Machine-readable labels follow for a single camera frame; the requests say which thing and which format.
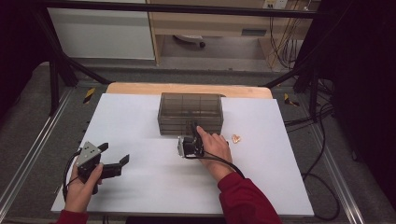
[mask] white cabinet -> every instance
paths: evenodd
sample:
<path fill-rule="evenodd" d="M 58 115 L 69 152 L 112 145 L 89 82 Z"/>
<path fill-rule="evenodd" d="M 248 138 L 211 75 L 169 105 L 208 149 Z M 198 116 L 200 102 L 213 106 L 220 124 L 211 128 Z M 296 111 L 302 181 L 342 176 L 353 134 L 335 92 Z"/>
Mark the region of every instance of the white cabinet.
<path fill-rule="evenodd" d="M 154 60 L 147 12 L 49 8 L 49 14 L 70 57 Z"/>

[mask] floor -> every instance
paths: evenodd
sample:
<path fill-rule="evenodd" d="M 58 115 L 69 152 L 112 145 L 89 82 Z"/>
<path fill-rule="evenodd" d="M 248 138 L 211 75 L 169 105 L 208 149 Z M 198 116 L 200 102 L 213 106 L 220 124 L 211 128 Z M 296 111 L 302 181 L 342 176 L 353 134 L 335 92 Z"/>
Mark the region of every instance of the floor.
<path fill-rule="evenodd" d="M 266 65 L 263 55 L 254 38 L 206 37 L 206 47 L 200 49 L 195 44 L 184 43 L 172 36 L 165 39 L 163 61 L 160 65 L 152 62 L 122 62 L 117 66 L 100 66 L 91 64 L 92 70 L 103 77 L 117 81 L 132 82 L 175 82 L 202 83 L 222 85 L 257 86 L 281 76 L 287 70 L 274 72 Z M 5 198 L 0 200 L 0 214 L 4 215 L 3 223 L 48 223 L 57 215 L 50 212 L 55 197 L 55 191 L 62 181 L 65 161 L 79 146 L 84 130 L 89 126 L 100 94 L 106 91 L 106 86 L 98 85 L 82 74 L 79 85 L 74 88 L 63 88 L 69 93 L 69 100 L 63 108 L 63 113 L 57 119 L 50 135 L 44 142 L 35 142 L 42 134 L 41 130 L 50 121 L 50 88 L 48 67 L 40 66 L 21 94 L 21 99 L 12 107 L 6 116 L 0 120 L 0 160 L 5 162 L 7 169 L 0 170 L 1 192 L 14 189 L 4 207 Z M 295 79 L 282 83 L 272 89 L 274 98 L 278 100 L 284 120 L 306 117 L 305 102 L 307 94 L 296 94 L 292 89 Z M 86 105 L 82 101 L 90 87 L 96 87 L 95 94 Z M 294 104 L 285 103 L 285 93 Z M 329 95 L 322 94 L 318 98 L 321 105 L 330 100 Z M 357 205 L 363 222 L 351 220 L 348 217 L 345 204 L 342 204 L 339 216 L 330 223 L 396 223 L 396 214 L 386 197 L 379 189 L 375 180 L 364 163 L 353 161 L 351 151 L 343 131 L 335 116 L 323 120 L 326 134 L 327 150 L 332 154 L 337 167 L 342 173 L 353 202 Z M 318 125 L 313 124 L 295 130 L 300 126 L 288 127 L 290 143 L 297 164 L 302 172 L 306 171 L 316 159 L 321 139 L 317 138 Z M 39 153 L 27 169 L 27 175 L 22 176 L 19 188 L 18 181 L 13 177 L 18 173 L 21 164 L 32 154 L 31 147 L 39 146 Z M 319 175 L 333 191 L 338 192 L 338 198 L 343 195 L 334 187 L 332 171 L 329 170 L 325 158 L 319 161 L 313 173 Z M 336 211 L 334 199 L 330 192 L 315 178 L 307 178 L 305 182 L 309 199 L 314 211 L 319 216 L 331 217 Z M 101 220 L 101 216 L 92 216 L 91 220 Z M 123 223 L 125 217 L 111 216 L 110 223 Z M 322 223 L 324 220 L 316 217 L 293 218 L 283 217 L 285 223 Z M 139 220 L 138 223 L 150 223 Z"/>

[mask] hand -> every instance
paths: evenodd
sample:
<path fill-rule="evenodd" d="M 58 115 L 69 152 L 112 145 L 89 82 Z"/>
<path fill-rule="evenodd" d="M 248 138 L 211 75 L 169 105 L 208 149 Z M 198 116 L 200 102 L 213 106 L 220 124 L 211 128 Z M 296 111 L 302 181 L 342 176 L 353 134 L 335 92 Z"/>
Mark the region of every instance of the hand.
<path fill-rule="evenodd" d="M 210 135 L 209 133 L 205 132 L 204 129 L 200 126 L 197 127 L 197 132 L 199 135 L 201 135 L 202 141 L 204 143 L 204 149 L 206 152 L 218 156 L 228 162 L 233 162 L 230 147 L 228 146 L 227 141 L 222 135 L 217 135 L 216 133 Z M 218 182 L 224 176 L 233 172 L 233 169 L 229 165 L 221 161 L 212 161 L 205 159 L 200 161 Z"/>
<path fill-rule="evenodd" d="M 69 184 L 64 210 L 76 213 L 85 213 L 87 211 L 94 186 L 96 183 L 101 184 L 99 178 L 102 170 L 103 164 L 99 163 L 84 184 L 78 178 L 77 166 L 75 164 L 73 165 L 72 176 L 70 177 L 70 181 L 72 182 Z"/>

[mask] person's right hand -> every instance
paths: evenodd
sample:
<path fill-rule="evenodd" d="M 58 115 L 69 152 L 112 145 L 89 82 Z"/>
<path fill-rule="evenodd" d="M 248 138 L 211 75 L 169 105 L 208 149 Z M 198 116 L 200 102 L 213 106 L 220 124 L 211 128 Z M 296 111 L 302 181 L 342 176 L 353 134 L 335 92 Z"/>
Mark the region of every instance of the person's right hand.
<path fill-rule="evenodd" d="M 218 156 L 228 162 L 233 162 L 230 147 L 222 135 L 217 135 L 216 133 L 210 135 L 200 126 L 197 126 L 197 132 L 199 135 L 201 135 L 206 152 Z M 202 159 L 200 161 L 218 182 L 224 176 L 234 172 L 233 168 L 221 161 L 212 161 L 206 159 Z"/>

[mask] clear plastic box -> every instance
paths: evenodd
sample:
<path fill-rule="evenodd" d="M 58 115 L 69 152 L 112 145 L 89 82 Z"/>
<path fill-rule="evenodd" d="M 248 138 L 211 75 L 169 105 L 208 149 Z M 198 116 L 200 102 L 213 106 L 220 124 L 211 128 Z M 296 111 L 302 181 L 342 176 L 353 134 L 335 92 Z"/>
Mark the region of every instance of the clear plastic box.
<path fill-rule="evenodd" d="M 219 94 L 162 94 L 158 112 L 162 135 L 192 135 L 191 125 L 194 122 L 208 133 L 221 133 L 223 113 Z"/>

